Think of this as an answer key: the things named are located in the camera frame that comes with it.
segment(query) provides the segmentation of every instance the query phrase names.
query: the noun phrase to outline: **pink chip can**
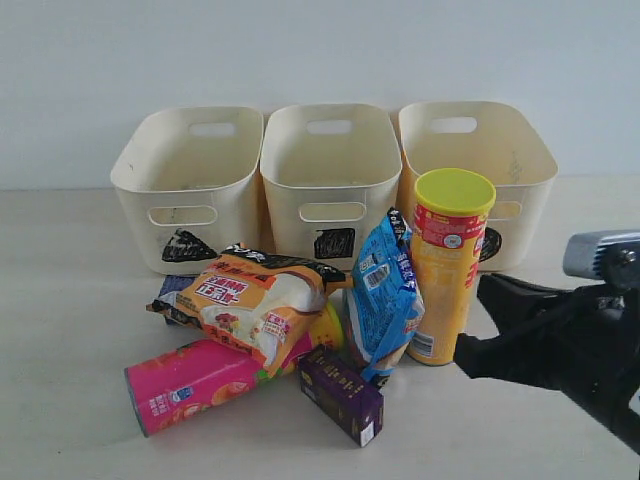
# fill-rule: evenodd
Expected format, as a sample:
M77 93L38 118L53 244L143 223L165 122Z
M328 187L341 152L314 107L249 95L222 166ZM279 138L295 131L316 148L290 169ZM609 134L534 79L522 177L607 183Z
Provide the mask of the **pink chip can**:
M342 346L342 327L330 304L296 343L278 372L293 372L297 359L323 344ZM145 437L220 405L269 381L246 353L202 339L124 370L131 403Z

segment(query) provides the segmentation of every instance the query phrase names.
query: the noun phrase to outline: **white wall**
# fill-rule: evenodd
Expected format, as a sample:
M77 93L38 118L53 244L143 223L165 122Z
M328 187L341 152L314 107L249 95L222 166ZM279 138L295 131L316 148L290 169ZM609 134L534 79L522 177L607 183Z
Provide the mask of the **white wall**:
M637 0L0 0L0 188L108 186L181 105L491 99L564 174L640 173Z

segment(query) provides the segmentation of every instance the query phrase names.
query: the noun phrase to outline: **blue snack bag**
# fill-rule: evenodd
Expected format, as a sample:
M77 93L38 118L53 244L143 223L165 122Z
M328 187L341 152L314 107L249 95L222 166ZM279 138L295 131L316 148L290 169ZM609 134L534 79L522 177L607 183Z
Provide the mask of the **blue snack bag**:
M367 237L343 290L344 327L360 375L382 387L413 337L424 304L411 266L411 229L395 208Z

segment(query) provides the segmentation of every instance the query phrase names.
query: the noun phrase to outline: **table surface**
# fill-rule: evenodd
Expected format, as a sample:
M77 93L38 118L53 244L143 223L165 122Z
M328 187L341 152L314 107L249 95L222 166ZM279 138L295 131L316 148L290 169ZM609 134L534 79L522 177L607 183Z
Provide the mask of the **table surface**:
M524 263L550 286L572 233L638 228L640 177L559 178ZM359 449L295 377L151 438L123 368L193 339L145 312L149 271L111 190L0 193L0 478L637 478L638 458L562 394L469 380L409 358L384 388L385 427ZM495 329L474 300L467 331Z

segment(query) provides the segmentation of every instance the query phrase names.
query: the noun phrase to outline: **snack bag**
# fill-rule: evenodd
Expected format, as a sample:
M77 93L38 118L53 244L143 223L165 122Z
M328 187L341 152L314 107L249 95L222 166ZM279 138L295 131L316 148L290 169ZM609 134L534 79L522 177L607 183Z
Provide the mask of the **snack bag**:
M345 331L362 377L382 387L413 337L424 305L411 266L411 229L389 209L373 229L351 273L353 289L343 292Z
M147 306L250 354L269 377L322 312L346 275L323 263L236 244L179 292Z

